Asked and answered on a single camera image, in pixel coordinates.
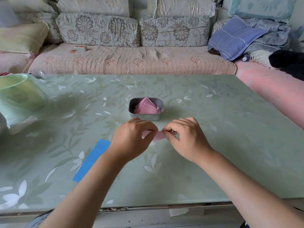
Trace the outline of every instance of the right hand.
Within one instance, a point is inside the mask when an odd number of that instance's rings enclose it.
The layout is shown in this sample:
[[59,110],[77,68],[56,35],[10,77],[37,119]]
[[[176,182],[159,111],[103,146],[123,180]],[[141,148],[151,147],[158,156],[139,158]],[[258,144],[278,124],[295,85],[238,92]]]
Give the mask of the right hand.
[[[214,152],[195,118],[173,120],[162,131],[181,156],[196,164],[204,154]],[[178,132],[179,140],[168,131]]]

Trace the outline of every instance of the pink blanket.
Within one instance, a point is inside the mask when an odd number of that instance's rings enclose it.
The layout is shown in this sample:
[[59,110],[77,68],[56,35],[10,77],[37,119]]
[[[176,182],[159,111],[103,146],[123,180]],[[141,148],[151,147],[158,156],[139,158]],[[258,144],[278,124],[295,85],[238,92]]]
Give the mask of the pink blanket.
[[236,76],[304,130],[304,82],[255,62],[236,61]]

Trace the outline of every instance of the blue pillow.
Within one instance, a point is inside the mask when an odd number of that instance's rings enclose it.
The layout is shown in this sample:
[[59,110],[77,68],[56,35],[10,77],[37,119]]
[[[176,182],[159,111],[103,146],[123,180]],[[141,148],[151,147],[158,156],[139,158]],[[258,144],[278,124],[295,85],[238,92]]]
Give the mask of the blue pillow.
[[238,58],[245,49],[269,29],[251,28],[241,18],[234,16],[222,29],[216,31],[208,42],[208,49],[216,49],[228,61]]

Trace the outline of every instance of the black cloth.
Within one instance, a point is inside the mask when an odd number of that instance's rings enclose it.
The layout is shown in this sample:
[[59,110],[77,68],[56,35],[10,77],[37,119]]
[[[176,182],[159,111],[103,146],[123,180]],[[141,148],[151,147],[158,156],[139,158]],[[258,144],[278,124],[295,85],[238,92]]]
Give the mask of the black cloth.
[[272,67],[304,81],[304,53],[280,49],[269,56]]

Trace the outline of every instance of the glass table top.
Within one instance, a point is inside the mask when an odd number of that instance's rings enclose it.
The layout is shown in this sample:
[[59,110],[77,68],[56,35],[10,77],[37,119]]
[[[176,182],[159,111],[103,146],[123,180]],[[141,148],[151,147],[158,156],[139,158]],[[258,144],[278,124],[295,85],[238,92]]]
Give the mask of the glass table top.
[[[40,82],[48,110],[0,137],[0,214],[55,208],[96,143],[111,141],[131,118],[129,101],[145,96],[164,102],[159,130],[194,116],[213,148],[253,179],[282,198],[304,197],[304,131],[234,75],[47,75]],[[102,207],[228,201],[164,139],[123,168]]]

